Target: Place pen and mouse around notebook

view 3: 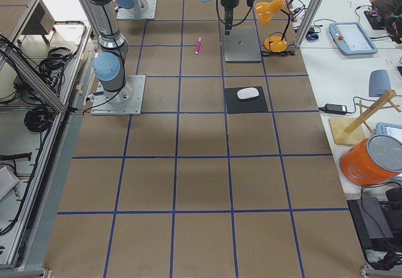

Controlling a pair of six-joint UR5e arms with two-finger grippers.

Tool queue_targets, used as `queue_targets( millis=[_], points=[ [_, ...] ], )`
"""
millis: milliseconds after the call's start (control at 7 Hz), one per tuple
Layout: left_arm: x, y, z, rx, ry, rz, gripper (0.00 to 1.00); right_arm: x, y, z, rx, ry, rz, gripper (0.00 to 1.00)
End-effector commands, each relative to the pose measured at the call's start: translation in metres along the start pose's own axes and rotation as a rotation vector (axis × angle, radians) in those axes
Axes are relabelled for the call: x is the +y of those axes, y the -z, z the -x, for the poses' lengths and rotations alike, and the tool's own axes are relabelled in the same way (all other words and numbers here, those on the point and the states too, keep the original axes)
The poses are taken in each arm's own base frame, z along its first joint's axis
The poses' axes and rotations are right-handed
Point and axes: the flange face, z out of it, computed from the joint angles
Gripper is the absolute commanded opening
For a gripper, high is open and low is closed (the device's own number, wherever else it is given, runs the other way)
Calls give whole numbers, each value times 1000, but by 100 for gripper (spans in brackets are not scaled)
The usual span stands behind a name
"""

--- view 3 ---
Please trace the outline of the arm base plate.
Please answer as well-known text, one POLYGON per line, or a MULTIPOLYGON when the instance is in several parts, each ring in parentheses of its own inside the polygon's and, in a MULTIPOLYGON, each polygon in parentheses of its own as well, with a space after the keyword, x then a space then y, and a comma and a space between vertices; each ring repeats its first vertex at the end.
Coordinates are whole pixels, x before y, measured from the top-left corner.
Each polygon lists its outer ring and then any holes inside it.
POLYGON ((125 87, 116 97, 111 92, 105 92, 94 98, 92 115, 140 115, 142 111, 145 75, 128 75, 125 87))
POLYGON ((116 3, 119 7, 118 20, 138 21, 155 18, 157 0, 116 0, 116 3))

